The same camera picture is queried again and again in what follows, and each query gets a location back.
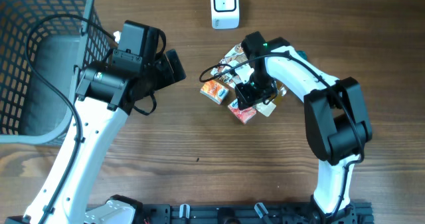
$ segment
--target orange package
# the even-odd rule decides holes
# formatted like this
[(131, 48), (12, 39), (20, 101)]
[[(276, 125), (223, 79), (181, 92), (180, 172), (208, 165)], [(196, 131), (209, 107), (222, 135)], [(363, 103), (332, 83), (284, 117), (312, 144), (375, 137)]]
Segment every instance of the orange package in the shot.
[(249, 121), (252, 117), (254, 117), (254, 115), (257, 114), (257, 110), (253, 107), (249, 107), (244, 110), (239, 110), (238, 99), (235, 99), (227, 107), (244, 124), (246, 124), (247, 121)]
[(228, 94), (228, 88), (224, 87), (216, 81), (211, 80), (202, 86), (201, 94), (205, 94), (217, 104), (221, 104), (221, 102)]

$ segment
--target black plastic part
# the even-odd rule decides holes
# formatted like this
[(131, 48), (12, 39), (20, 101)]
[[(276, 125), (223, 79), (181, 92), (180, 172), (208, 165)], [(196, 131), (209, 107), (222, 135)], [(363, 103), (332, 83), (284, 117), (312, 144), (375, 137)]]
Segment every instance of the black plastic part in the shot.
[(255, 82), (250, 80), (250, 82), (247, 82), (246, 84), (237, 84), (234, 90), (238, 99), (239, 110), (252, 107), (255, 104), (265, 102), (269, 98), (276, 97), (278, 95), (276, 82), (272, 82), (265, 88), (258, 88)]
[[(143, 205), (145, 218), (149, 220), (149, 224), (170, 224), (171, 223), (171, 206), (170, 205)], [(184, 220), (179, 219), (175, 223), (185, 224)]]
[(126, 21), (121, 33), (118, 50), (140, 56), (143, 64), (153, 63), (158, 47), (159, 29), (134, 21)]
[[(354, 78), (337, 81), (331, 87), (342, 96), (353, 119), (362, 145), (372, 139), (372, 128), (360, 84)], [(351, 154), (359, 154), (347, 114), (333, 117), (336, 102), (326, 90), (313, 90), (304, 96), (305, 132), (311, 150), (322, 161), (336, 165)]]
[[(248, 59), (253, 59), (258, 56), (265, 55), (270, 50), (264, 46), (266, 41), (260, 32), (249, 34), (241, 42), (240, 46)], [(254, 61), (254, 72), (251, 74), (250, 82), (255, 83), (258, 88), (267, 88), (271, 85), (273, 79), (268, 75), (264, 59)]]
[[(311, 220), (311, 224), (329, 224), (332, 220), (332, 213), (324, 213), (317, 205), (316, 201), (314, 200), (314, 197), (310, 197), (310, 216), (309, 219)], [(335, 216), (335, 221), (338, 222), (340, 219), (343, 219), (347, 216), (349, 216), (353, 211), (352, 204), (348, 204), (343, 209), (339, 210), (338, 213)]]
[(134, 199), (121, 195), (113, 195), (109, 198), (109, 200), (122, 201), (131, 205), (135, 209), (133, 222), (131, 222), (131, 224), (143, 223), (143, 220), (146, 218), (145, 212), (143, 211), (143, 203), (141, 203), (140, 201), (136, 201)]
[(23, 216), (14, 216), (6, 218), (5, 224), (28, 224), (23, 221)]
[(155, 90), (160, 90), (186, 78), (185, 70), (175, 49), (167, 51), (166, 55), (157, 60), (155, 69), (157, 77)]
[[(373, 224), (373, 209), (370, 203), (351, 203), (353, 209), (350, 209), (348, 215), (335, 224)], [(151, 205), (159, 208), (168, 205)], [(268, 210), (268, 218), (273, 224), (308, 224), (309, 213), (311, 211), (310, 203), (285, 203), (281, 205), (265, 205)], [(264, 220), (258, 217), (254, 210), (254, 205), (227, 205), (227, 206), (191, 206), (191, 216), (187, 223), (189, 224), (221, 224), (219, 222), (219, 212), (221, 209), (234, 211), (234, 216), (227, 215), (237, 219), (241, 224), (264, 224)], [(162, 224), (162, 222), (151, 221), (151, 224)], [(179, 207), (171, 208), (170, 224), (184, 224), (179, 218)]]
[(240, 224), (240, 221), (236, 218), (233, 208), (223, 207), (217, 211), (217, 223)]
[[(159, 36), (164, 46), (157, 54)], [(107, 102), (109, 110), (121, 108), (130, 114), (135, 101), (185, 79), (176, 51), (163, 54), (165, 42), (163, 31), (126, 21), (112, 64), (95, 60), (85, 68), (76, 90), (78, 99), (95, 98)]]

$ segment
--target red package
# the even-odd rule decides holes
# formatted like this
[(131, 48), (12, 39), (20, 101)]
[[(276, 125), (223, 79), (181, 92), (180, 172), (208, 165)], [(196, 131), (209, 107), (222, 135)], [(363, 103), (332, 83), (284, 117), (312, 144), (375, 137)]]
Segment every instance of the red package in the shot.
[(238, 99), (235, 99), (231, 104), (227, 106), (228, 109), (244, 124), (247, 123), (254, 115), (257, 114), (257, 110), (253, 107), (249, 107), (244, 110), (239, 110)]

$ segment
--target cable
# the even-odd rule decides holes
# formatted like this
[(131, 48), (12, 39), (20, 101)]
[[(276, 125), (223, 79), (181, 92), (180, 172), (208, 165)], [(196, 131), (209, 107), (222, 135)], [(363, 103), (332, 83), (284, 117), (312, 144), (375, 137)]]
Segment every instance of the cable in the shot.
[(99, 31), (101, 31), (103, 34), (105, 34), (106, 36), (108, 36), (109, 38), (111, 38), (112, 40), (114, 39), (114, 36), (112, 36), (111, 34), (109, 34), (108, 32), (106, 32), (105, 30), (103, 30), (103, 28), (101, 28), (99, 25), (95, 24), (94, 22), (91, 22), (83, 17), (79, 17), (78, 15), (72, 15), (72, 14), (57, 14), (57, 15), (50, 15), (48, 17), (45, 17), (43, 19), (41, 19), (40, 21), (38, 21), (37, 23), (35, 23), (35, 25), (31, 28), (30, 32), (28, 33), (27, 36), (27, 41), (25, 43), (25, 59), (27, 60), (28, 66), (30, 67), (31, 71), (33, 72), (33, 74), (35, 74), (35, 76), (37, 78), (39, 78), (47, 87), (49, 87), (55, 94), (57, 94), (60, 99), (62, 99), (65, 104), (69, 107), (69, 109), (71, 110), (72, 115), (74, 116), (75, 122), (76, 122), (76, 137), (75, 137), (75, 145), (74, 145), (74, 149), (71, 153), (71, 157), (69, 159), (68, 165), (65, 168), (65, 171), (58, 183), (58, 186), (56, 187), (56, 190), (54, 191), (52, 198), (50, 199), (49, 203), (43, 208), (43, 215), (40, 218), (39, 224), (44, 223), (47, 215), (50, 214), (52, 212), (52, 208), (54, 205), (54, 202), (56, 201), (56, 199), (58, 198), (58, 195), (60, 193), (60, 191), (62, 190), (62, 187), (66, 181), (66, 178), (68, 177), (70, 170), (74, 164), (74, 161), (76, 159), (77, 153), (78, 153), (78, 149), (80, 147), (80, 141), (82, 138), (82, 124), (81, 124), (81, 119), (80, 116), (78, 115), (77, 110), (75, 109), (74, 105), (71, 103), (71, 101), (69, 101), (69, 99), (67, 97), (65, 97), (65, 95), (63, 93), (61, 93), (61, 91), (59, 89), (57, 89), (56, 87), (54, 87), (49, 81), (47, 81), (36, 69), (34, 69), (33, 64), (31, 63), (29, 57), (28, 57), (28, 49), (29, 49), (29, 41), (32, 37), (32, 35), (35, 33), (35, 31), (37, 30), (37, 28), (39, 26), (41, 26), (44, 22), (49, 21), (51, 19), (55, 19), (55, 18), (59, 18), (59, 17), (70, 17), (73, 19), (79, 19), (81, 21), (87, 22), (88, 24), (92, 25), (93, 27), (97, 28)]
[(164, 53), (164, 51), (165, 51), (165, 45), (167, 45), (167, 37), (165, 36), (165, 33), (164, 33), (164, 31), (162, 31), (162, 30), (159, 30), (159, 36), (161, 37), (161, 39), (162, 39), (162, 48), (161, 48), (161, 50), (155, 55), (155, 60), (157, 60), (157, 59), (159, 59), (159, 58), (161, 58), (161, 56), (162, 56), (162, 54)]
[(246, 60), (246, 61), (244, 61), (244, 62), (242, 62), (242, 63), (240, 63), (240, 64), (238, 64), (238, 65), (236, 65), (236, 66), (234, 66), (234, 67), (232, 67), (232, 68), (230, 68), (230, 69), (228, 69), (228, 70), (224, 71), (224, 72), (221, 72), (220, 74), (216, 74), (216, 75), (214, 75), (214, 76), (213, 76), (213, 77), (211, 77), (211, 78), (208, 78), (208, 79), (203, 80), (203, 79), (202, 79), (202, 77), (203, 77), (203, 76), (204, 76), (204, 74), (206, 74), (208, 71), (212, 70), (213, 68), (218, 68), (218, 67), (223, 66), (223, 65), (228, 65), (228, 64), (216, 64), (216, 65), (213, 65), (213, 66), (211, 66), (211, 67), (207, 68), (206, 70), (204, 70), (204, 71), (201, 73), (201, 75), (199, 76), (199, 82), (208, 82), (208, 81), (214, 80), (214, 79), (216, 79), (216, 78), (220, 78), (221, 76), (223, 76), (223, 75), (225, 75), (225, 74), (227, 74), (227, 73), (230, 73), (230, 72), (232, 72), (232, 71), (236, 70), (237, 68), (241, 67), (242, 65), (248, 64), (248, 63), (250, 63), (250, 62), (252, 62), (252, 61), (255, 61), (255, 60), (258, 60), (258, 59), (261, 59), (261, 58), (266, 58), (266, 57), (277, 57), (277, 56), (280, 56), (280, 55), (272, 55), (272, 54), (270, 54), (270, 55), (262, 55), (262, 56), (258, 56), (258, 57), (252, 58), (252, 59), (250, 59), (250, 60)]
[(106, 62), (107, 61), (107, 59), (108, 59), (108, 57), (110, 56), (110, 55), (112, 55), (112, 53), (114, 52), (114, 50), (116, 50), (117, 48), (110, 48), (108, 51), (107, 51), (107, 53), (106, 53), (106, 55), (105, 55), (105, 57), (102, 59), (102, 62)]
[(343, 111), (344, 111), (344, 113), (347, 115), (347, 119), (348, 119), (348, 121), (349, 121), (349, 123), (350, 123), (350, 127), (351, 127), (351, 129), (353, 130), (353, 133), (354, 133), (354, 137), (355, 137), (355, 139), (356, 139), (356, 143), (357, 143), (357, 148), (359, 149), (359, 151), (360, 151), (360, 158), (358, 159), (358, 160), (353, 160), (353, 161), (350, 161), (350, 162), (348, 162), (347, 164), (345, 164), (345, 166), (343, 167), (343, 169), (344, 169), (344, 178), (343, 178), (343, 183), (342, 183), (342, 187), (341, 187), (341, 193), (339, 194), (339, 199), (338, 199), (338, 202), (337, 202), (337, 205), (335, 206), (335, 209), (333, 210), (333, 212), (332, 212), (332, 215), (331, 215), (331, 218), (330, 218), (330, 223), (332, 223), (334, 220), (335, 220), (335, 218), (336, 218), (336, 215), (338, 214), (338, 211), (339, 211), (339, 208), (340, 208), (340, 206), (341, 206), (341, 204), (342, 204), (342, 201), (343, 201), (343, 199), (344, 199), (344, 194), (345, 194), (345, 190), (346, 190), (346, 188), (347, 188), (347, 180), (348, 180), (348, 173), (349, 173), (349, 168), (350, 168), (350, 166), (351, 165), (353, 165), (353, 164), (359, 164), (359, 163), (361, 163), (361, 162), (363, 162), (363, 160), (365, 159), (365, 151), (364, 151), (364, 148), (363, 148), (363, 145), (362, 145), (362, 143), (361, 143), (361, 140), (360, 140), (360, 136), (359, 136), (359, 133), (357, 132), (357, 129), (356, 129), (356, 126), (355, 126), (355, 124), (354, 124), (354, 121), (353, 121), (353, 119), (351, 118), (351, 116), (350, 116), (350, 114), (349, 114), (349, 112), (348, 112), (348, 110), (347, 110), (347, 107), (344, 105), (344, 103), (343, 103), (343, 101), (342, 101), (342, 99), (341, 99), (341, 97), (332, 89), (332, 87), (322, 78), (322, 76), (320, 76), (320, 75), (318, 75), (313, 69), (311, 69), (308, 65), (306, 65), (304, 62), (302, 62), (302, 61), (300, 61), (300, 60), (298, 60), (297, 58), (294, 58), (291, 54), (290, 54), (290, 52), (289, 51), (285, 51), (284, 53), (271, 53), (271, 54), (268, 54), (268, 55), (262, 55), (262, 56), (258, 56), (258, 57), (255, 57), (255, 58), (253, 58), (253, 59), (250, 59), (250, 60), (247, 60), (247, 61), (244, 61), (244, 62), (242, 62), (242, 63), (240, 63), (240, 64), (238, 64), (238, 65), (236, 65), (236, 66), (234, 66), (233, 68), (231, 68), (231, 69), (229, 69), (229, 70), (226, 70), (225, 72), (222, 72), (222, 73), (220, 73), (220, 74), (216, 74), (216, 75), (214, 75), (213, 77), (211, 77), (211, 78), (208, 78), (208, 79), (206, 79), (206, 80), (203, 80), (202, 79), (202, 77), (203, 77), (203, 75), (205, 74), (205, 73), (207, 73), (208, 71), (210, 71), (210, 70), (212, 70), (213, 68), (216, 68), (216, 67), (219, 67), (219, 66), (221, 66), (222, 64), (216, 64), (216, 65), (214, 65), (214, 66), (211, 66), (210, 68), (208, 68), (208, 69), (206, 69), (206, 70), (204, 70), (202, 73), (201, 73), (201, 75), (199, 76), (199, 81), (200, 82), (208, 82), (208, 81), (210, 81), (210, 80), (213, 80), (213, 79), (216, 79), (216, 78), (219, 78), (219, 77), (221, 77), (221, 76), (223, 76), (223, 75), (225, 75), (226, 73), (228, 73), (228, 72), (230, 72), (230, 71), (233, 71), (233, 70), (235, 70), (235, 69), (237, 69), (237, 68), (239, 68), (239, 67), (241, 67), (242, 65), (245, 65), (245, 64), (248, 64), (248, 63), (250, 63), (250, 62), (252, 62), (252, 61), (255, 61), (255, 60), (258, 60), (258, 59), (261, 59), (261, 58), (266, 58), (266, 57), (283, 57), (283, 58), (288, 58), (288, 59), (290, 59), (290, 60), (292, 60), (292, 61), (294, 61), (294, 62), (297, 62), (298, 64), (300, 64), (301, 66), (303, 66), (306, 70), (308, 70), (314, 77), (316, 77), (317, 79), (318, 79), (318, 81), (320, 81), (323, 85), (325, 85), (326, 86), (326, 89), (327, 89), (327, 91), (330, 93), (330, 95), (332, 95), (333, 97), (334, 97), (334, 99), (337, 101), (337, 103), (338, 103), (338, 105), (343, 109)]
[(157, 100), (155, 98), (155, 96), (153, 95), (153, 91), (149, 93), (149, 95), (152, 98), (152, 110), (150, 112), (146, 112), (145, 110), (141, 110), (140, 108), (133, 106), (133, 109), (136, 110), (137, 112), (139, 112), (140, 114), (143, 114), (144, 116), (148, 116), (151, 113), (153, 113), (153, 111), (155, 111), (155, 109), (157, 108)]

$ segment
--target colorful packet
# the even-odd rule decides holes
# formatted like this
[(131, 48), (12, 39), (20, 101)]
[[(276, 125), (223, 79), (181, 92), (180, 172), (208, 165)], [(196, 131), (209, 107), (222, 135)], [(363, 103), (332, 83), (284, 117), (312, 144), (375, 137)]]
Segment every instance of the colorful packet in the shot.
[[(222, 60), (220, 60), (220, 64), (229, 64), (230, 66), (234, 67), (244, 61), (247, 61), (246, 55), (244, 54), (244, 51), (242, 50), (242, 47), (240, 44), (236, 45), (231, 49)], [(223, 65), (218, 68), (214, 68), (211, 71), (211, 75), (220, 74), (226, 70), (230, 69), (229, 66)], [(250, 67), (249, 64), (245, 64), (242, 67), (236, 69), (238, 73), (241, 73), (243, 77), (246, 79), (246, 77), (249, 77), (251, 73), (254, 71), (253, 68)], [(233, 76), (230, 73), (224, 74), (219, 80), (223, 81), (225, 84), (229, 85), (229, 87), (234, 88), (237, 84), (241, 82), (246, 82), (247, 80), (242, 80), (239, 75)]]
[(228, 88), (224, 87), (216, 81), (211, 80), (206, 82), (201, 88), (201, 94), (206, 95), (217, 104), (221, 104), (221, 102), (228, 94)]
[(257, 110), (255, 110), (255, 108), (253, 107), (244, 110), (239, 110), (238, 99), (235, 99), (227, 107), (244, 124), (246, 124), (247, 121), (249, 121), (257, 113)]
[(271, 101), (268, 105), (263, 103), (255, 105), (255, 109), (265, 115), (265, 117), (269, 117), (272, 114), (276, 106), (280, 104), (287, 92), (284, 84), (282, 84), (280, 81), (277, 81), (276, 85), (278, 86), (278, 95), (275, 97), (275, 99), (273, 99), (273, 101)]

